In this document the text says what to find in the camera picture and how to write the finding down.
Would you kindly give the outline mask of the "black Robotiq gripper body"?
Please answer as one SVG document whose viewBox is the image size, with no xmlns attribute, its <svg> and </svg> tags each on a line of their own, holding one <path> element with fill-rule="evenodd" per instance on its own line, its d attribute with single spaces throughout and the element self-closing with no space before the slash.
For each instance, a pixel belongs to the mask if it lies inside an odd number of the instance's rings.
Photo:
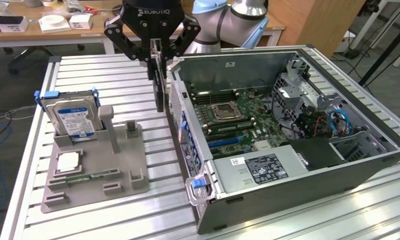
<svg viewBox="0 0 400 240">
<path fill-rule="evenodd" d="M 139 39 L 169 39 L 183 20 L 183 9 L 178 0 L 123 0 L 119 18 Z"/>
</svg>

